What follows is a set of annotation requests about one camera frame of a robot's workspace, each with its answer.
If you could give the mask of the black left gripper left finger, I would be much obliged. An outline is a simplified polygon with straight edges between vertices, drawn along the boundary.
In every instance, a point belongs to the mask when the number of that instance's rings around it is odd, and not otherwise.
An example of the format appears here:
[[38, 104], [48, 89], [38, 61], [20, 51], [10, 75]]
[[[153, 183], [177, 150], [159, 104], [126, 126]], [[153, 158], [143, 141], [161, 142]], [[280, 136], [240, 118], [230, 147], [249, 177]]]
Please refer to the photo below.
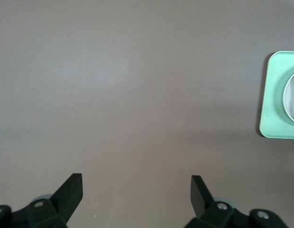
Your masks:
[[73, 173], [52, 195], [39, 196], [18, 211], [0, 205], [0, 228], [66, 228], [82, 198], [82, 174]]

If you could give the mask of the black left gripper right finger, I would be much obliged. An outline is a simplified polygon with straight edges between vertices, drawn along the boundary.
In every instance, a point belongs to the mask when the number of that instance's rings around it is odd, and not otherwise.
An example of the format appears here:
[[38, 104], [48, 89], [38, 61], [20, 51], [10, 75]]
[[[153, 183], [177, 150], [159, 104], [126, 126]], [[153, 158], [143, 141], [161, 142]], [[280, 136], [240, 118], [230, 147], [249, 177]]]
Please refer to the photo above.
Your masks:
[[214, 199], [199, 175], [191, 177], [190, 199], [196, 217], [186, 224], [187, 228], [287, 228], [272, 211], [253, 209], [245, 215], [229, 203]]

